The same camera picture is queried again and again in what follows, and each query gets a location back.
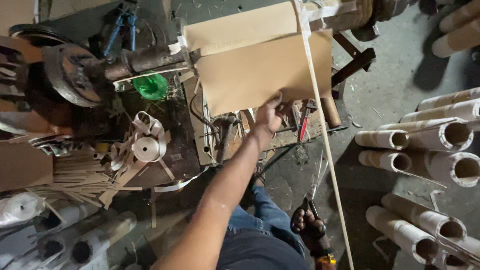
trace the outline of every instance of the jeans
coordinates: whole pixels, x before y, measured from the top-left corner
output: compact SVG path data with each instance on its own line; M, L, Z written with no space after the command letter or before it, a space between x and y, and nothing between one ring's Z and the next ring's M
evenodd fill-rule
M237 206L228 222L228 231L255 229L270 234L294 248L305 257L300 236L290 229L290 217L267 195L261 186L253 186L255 214L252 216Z

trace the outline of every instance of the hand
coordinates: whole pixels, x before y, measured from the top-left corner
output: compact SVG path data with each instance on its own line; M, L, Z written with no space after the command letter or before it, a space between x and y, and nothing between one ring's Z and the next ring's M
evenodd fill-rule
M312 211L299 209L293 213L293 230L298 232L310 251L322 251L330 247L330 241L326 234L319 238L324 229L324 223L316 220Z
M288 105L281 104L282 92L278 91L270 100L258 108L256 128L265 129L272 136L282 125L282 117Z

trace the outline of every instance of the yellow wristband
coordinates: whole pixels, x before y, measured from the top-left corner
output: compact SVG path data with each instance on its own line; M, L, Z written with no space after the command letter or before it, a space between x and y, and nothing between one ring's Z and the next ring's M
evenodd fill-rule
M315 259L316 262L325 264L336 264L335 257L332 254Z

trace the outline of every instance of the dark shirt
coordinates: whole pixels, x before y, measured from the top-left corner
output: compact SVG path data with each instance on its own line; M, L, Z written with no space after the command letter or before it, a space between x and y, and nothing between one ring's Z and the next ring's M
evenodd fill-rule
M223 240L217 270L306 270L305 259L291 246L258 231L240 231Z

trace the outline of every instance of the green bottle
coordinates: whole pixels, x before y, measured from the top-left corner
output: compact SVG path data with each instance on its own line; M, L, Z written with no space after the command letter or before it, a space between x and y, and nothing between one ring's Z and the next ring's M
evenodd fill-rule
M160 100L168 90L167 80L160 74L139 77L132 80L133 87L146 99Z

